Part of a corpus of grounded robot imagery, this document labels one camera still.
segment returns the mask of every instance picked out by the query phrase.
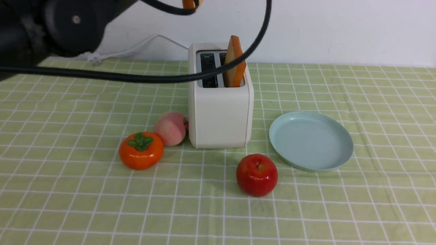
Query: red apple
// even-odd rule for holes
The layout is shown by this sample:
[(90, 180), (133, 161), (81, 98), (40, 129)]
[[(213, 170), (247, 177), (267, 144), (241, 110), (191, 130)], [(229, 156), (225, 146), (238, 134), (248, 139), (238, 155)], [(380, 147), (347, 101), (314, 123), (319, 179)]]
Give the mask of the red apple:
[(239, 188), (254, 197), (263, 197), (273, 191), (278, 177), (274, 162), (262, 154), (245, 156), (236, 169), (236, 182)]

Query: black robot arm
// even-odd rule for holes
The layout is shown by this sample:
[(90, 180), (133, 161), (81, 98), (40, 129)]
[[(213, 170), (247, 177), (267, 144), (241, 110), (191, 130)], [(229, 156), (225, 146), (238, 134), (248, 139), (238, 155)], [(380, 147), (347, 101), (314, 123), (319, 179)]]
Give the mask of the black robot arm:
[[(253, 44), (240, 57), (215, 70), (177, 76), (144, 76), (77, 69), (39, 67), (50, 55), (76, 57), (94, 52), (108, 23), (138, 0), (0, 0), (0, 81), (15, 74), (49, 75), (134, 83), (177, 83), (205, 79), (244, 61), (257, 48), (268, 27), (272, 0)], [(173, 7), (159, 0), (140, 0), (169, 14), (186, 16), (194, 9)]]

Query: orange persimmon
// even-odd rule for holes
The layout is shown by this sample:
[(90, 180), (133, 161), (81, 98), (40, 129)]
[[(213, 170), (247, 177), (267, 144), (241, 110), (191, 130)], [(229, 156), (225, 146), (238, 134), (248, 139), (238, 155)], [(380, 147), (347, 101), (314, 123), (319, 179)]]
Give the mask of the orange persimmon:
[(164, 143), (159, 135), (152, 132), (132, 134), (119, 146), (122, 163), (133, 170), (144, 170), (155, 165), (163, 154)]

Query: peach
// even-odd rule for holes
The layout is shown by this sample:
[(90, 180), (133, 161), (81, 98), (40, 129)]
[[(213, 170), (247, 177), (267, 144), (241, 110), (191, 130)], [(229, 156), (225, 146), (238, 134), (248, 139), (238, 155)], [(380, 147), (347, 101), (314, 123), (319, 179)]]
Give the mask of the peach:
[(185, 139), (187, 129), (186, 117), (180, 112), (170, 111), (159, 117), (153, 132), (162, 138), (165, 146), (175, 146)]

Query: plastic plate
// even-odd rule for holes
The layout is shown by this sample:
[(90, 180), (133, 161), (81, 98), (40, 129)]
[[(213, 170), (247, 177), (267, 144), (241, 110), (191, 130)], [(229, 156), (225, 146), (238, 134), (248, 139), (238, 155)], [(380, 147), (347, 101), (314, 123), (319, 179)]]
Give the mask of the plastic plate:
[(354, 150), (349, 132), (328, 116), (295, 111), (279, 116), (271, 124), (269, 139), (287, 163), (309, 172), (341, 167)]

